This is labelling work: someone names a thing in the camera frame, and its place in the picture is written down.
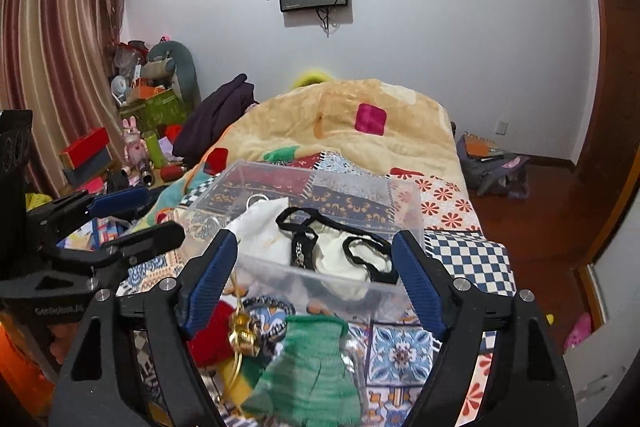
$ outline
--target pink bunny figurine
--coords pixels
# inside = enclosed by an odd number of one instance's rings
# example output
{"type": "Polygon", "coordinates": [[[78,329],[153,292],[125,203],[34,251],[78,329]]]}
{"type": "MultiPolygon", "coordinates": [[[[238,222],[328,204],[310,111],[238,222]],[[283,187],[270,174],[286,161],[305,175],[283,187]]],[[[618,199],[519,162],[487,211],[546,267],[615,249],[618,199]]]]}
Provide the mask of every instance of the pink bunny figurine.
{"type": "Polygon", "coordinates": [[[137,168],[142,160],[148,160],[149,154],[146,142],[140,137],[140,131],[136,126],[136,117],[132,116],[129,121],[122,120],[124,134],[124,159],[133,168],[137,168]]]}

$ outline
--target white fan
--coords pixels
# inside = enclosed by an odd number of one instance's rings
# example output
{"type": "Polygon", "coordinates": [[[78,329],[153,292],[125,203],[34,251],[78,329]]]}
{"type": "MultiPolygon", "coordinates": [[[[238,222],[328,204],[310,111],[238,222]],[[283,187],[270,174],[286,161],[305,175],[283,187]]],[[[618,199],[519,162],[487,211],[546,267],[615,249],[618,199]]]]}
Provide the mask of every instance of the white fan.
{"type": "Polygon", "coordinates": [[[125,101],[127,89],[129,89],[129,83],[127,82],[127,79],[124,78],[124,76],[119,74],[111,81],[111,94],[113,95],[113,98],[116,99],[119,105],[122,105],[122,103],[125,101]]]}

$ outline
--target orange notebook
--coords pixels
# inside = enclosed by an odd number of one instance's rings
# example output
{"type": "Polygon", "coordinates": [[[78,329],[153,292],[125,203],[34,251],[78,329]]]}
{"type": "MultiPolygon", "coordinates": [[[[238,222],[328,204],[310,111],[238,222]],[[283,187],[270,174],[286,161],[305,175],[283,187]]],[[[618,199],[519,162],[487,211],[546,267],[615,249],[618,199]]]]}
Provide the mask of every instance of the orange notebook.
{"type": "Polygon", "coordinates": [[[474,134],[465,134],[465,148],[466,153],[469,156],[477,156],[480,158],[486,158],[491,156],[491,149],[497,148],[497,145],[487,139],[475,136],[474,134]]]}

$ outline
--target white cloth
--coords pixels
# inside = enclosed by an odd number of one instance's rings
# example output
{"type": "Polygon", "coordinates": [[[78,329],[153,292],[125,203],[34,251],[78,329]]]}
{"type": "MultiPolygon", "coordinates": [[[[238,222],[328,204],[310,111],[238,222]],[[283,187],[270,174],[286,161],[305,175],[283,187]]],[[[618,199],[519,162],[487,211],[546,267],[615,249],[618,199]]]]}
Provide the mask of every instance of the white cloth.
{"type": "MultiPolygon", "coordinates": [[[[342,249],[344,240],[352,237],[352,233],[326,227],[317,221],[311,224],[311,228],[318,234],[318,242],[314,248],[314,266],[318,273],[356,281],[369,281],[369,271],[366,267],[355,264],[342,249]]],[[[354,256],[371,263],[381,272],[390,272],[392,269],[391,260],[364,241],[353,241],[350,244],[350,251],[354,256]]]]}
{"type": "Polygon", "coordinates": [[[279,229],[276,217],[289,207],[289,198],[258,200],[225,228],[236,234],[238,253],[289,266],[291,237],[279,229]]]}

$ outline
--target pink patch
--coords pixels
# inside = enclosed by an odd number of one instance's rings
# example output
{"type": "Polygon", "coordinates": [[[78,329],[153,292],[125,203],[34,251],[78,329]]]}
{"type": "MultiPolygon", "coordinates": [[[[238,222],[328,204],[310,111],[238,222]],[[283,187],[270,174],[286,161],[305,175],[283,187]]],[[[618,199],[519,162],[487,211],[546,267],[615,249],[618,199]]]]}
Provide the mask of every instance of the pink patch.
{"type": "Polygon", "coordinates": [[[356,115],[356,131],[366,134],[385,134],[386,112],[375,105],[361,103],[356,115]]]}

